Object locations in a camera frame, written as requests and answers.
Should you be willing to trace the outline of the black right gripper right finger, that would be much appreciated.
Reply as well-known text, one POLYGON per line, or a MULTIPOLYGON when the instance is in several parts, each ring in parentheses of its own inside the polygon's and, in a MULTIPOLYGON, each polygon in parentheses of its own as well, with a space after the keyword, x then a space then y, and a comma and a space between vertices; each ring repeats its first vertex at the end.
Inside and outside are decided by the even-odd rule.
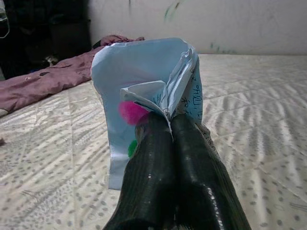
POLYGON ((201 126, 186 115, 173 118, 178 169, 177 222, 184 230, 251 230, 234 186, 201 126))

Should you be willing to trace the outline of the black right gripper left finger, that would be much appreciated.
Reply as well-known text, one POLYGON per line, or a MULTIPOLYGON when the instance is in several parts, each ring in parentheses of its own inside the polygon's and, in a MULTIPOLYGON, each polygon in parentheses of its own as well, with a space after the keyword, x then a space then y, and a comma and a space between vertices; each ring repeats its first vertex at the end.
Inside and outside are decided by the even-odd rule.
POLYGON ((103 230, 164 230, 173 224, 177 180, 168 122, 150 112, 138 121, 135 136, 117 207, 103 230))

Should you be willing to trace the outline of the light blue paper card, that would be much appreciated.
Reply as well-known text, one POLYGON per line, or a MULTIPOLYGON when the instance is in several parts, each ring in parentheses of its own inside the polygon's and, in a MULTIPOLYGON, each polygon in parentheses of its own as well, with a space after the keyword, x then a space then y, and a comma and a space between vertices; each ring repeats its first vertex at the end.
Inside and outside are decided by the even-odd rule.
POLYGON ((121 189, 135 123, 145 111, 168 120, 186 114, 202 122, 200 59, 195 48, 179 38, 106 46, 96 53, 91 76, 106 116, 110 189, 121 189))

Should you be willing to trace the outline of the mauve cartoon print blanket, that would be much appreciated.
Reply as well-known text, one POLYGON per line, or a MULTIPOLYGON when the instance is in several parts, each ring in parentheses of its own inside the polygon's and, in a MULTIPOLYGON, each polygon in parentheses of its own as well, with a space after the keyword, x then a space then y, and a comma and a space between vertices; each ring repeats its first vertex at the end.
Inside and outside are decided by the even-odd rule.
POLYGON ((95 54, 114 43, 143 41, 108 35, 86 53, 59 61, 56 65, 29 74, 0 81, 0 117, 36 103, 63 90, 91 80, 91 65, 95 54))

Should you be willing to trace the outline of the black cabinet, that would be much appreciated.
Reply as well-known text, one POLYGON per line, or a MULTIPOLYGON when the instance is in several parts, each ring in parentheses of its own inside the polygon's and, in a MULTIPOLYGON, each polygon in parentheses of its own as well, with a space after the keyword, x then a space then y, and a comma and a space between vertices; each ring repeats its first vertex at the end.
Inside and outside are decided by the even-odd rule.
POLYGON ((0 71, 10 79, 91 50, 89 0, 0 0, 0 71))

